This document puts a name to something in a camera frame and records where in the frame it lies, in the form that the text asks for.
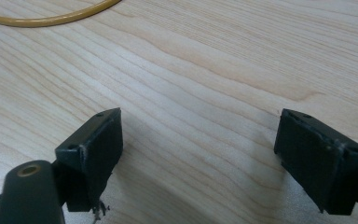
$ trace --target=yellow cable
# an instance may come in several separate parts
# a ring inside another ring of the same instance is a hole
[[[14,19],[0,16],[0,24],[17,27],[43,27],[60,25],[71,21],[78,21],[97,14],[101,11],[106,10],[107,8],[110,8],[112,5],[115,5],[119,1],[121,0],[105,0],[92,7],[87,7],[61,16],[47,17],[41,19]]]

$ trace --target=light wood tabletop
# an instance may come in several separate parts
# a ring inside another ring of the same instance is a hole
[[[0,15],[95,3],[0,0]],[[124,151],[100,223],[358,223],[358,205],[321,214],[273,152],[283,108],[358,142],[358,0],[123,0],[64,25],[0,25],[0,193],[12,168],[53,162],[116,107]]]

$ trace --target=wood grain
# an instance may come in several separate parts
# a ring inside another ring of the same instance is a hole
[[[0,15],[96,2],[1,0]],[[102,223],[358,222],[358,205],[320,214],[272,150],[283,108],[358,142],[358,0],[124,0],[61,26],[0,25],[0,192],[114,107],[125,146]]]

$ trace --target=yellow tube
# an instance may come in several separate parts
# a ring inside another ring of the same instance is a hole
[[[47,17],[41,19],[14,19],[8,17],[0,16],[0,24],[7,26],[17,26],[17,27],[43,27],[43,26],[53,26],[60,25],[71,21],[78,21],[86,17],[97,14],[101,11],[110,8],[121,0],[105,0],[97,5],[92,7],[87,7],[75,12],[71,12],[65,15],[56,16],[56,17]]]

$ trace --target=wooden surface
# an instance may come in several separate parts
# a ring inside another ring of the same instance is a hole
[[[0,15],[96,2],[1,0]],[[61,26],[0,25],[0,192],[114,107],[124,154],[102,223],[358,223],[358,205],[320,214],[273,153],[283,108],[358,142],[358,0],[124,0]]]

